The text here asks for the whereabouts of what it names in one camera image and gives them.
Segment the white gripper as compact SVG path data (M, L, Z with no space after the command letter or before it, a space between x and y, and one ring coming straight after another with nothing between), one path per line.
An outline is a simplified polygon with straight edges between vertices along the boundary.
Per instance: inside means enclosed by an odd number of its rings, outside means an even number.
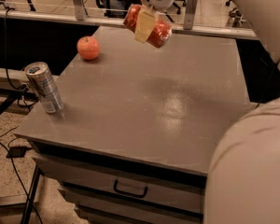
M145 43L151 35L154 27L158 21L158 15L149 7L154 10L164 11L169 8L174 0L140 0L146 7L141 7L138 13L134 38L142 43Z

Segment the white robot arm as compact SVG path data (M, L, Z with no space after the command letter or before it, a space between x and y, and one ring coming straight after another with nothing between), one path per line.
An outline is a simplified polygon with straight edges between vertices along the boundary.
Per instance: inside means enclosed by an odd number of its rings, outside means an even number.
M280 0L232 0L280 70ZM211 160L203 224L280 224L280 98L241 117Z

